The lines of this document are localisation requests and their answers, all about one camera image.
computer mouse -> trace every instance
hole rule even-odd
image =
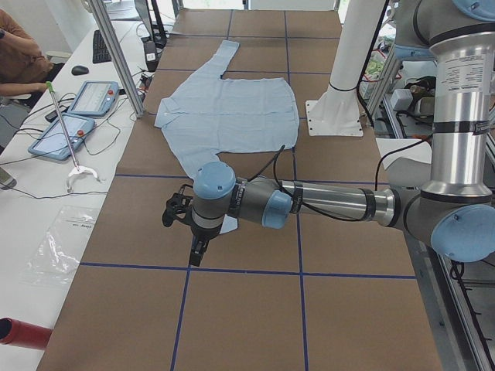
[[[89,72],[90,72],[89,68],[87,68],[85,66],[74,66],[74,67],[72,67],[72,74],[74,76],[85,75],[86,73],[89,73]]]

blue joint cap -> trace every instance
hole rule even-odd
[[[395,45],[395,57],[398,60],[434,60],[435,56],[428,48]]]
[[[198,170],[194,193],[202,199],[221,199],[235,186],[235,173],[225,162],[208,162]]]
[[[483,22],[495,22],[495,2],[487,0],[453,0],[468,17]]]
[[[465,263],[487,257],[495,251],[495,209],[469,205],[450,213],[433,230],[432,249]]]
[[[291,207],[291,196],[280,191],[274,191],[266,203],[261,225],[277,230],[282,228],[285,225]]]

white pole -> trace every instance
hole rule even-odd
[[[328,90],[306,102],[309,135],[363,135],[355,87],[387,2],[350,0]]]

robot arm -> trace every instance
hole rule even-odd
[[[375,220],[407,231],[457,261],[480,260],[495,251],[492,192],[483,184],[495,5],[474,2],[478,5],[466,8],[464,3],[402,0],[397,15],[398,42],[429,46],[438,61],[429,182],[420,190],[398,192],[261,177],[247,181],[236,179],[223,162],[212,162],[199,170],[194,196],[185,196],[183,186],[163,214],[165,226],[174,220],[191,226],[189,262],[200,264],[225,215],[272,228],[281,228],[290,213],[319,213],[347,222]]]

red pipe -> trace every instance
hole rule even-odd
[[[0,344],[45,350],[52,335],[49,328],[32,325],[18,319],[0,319]]]

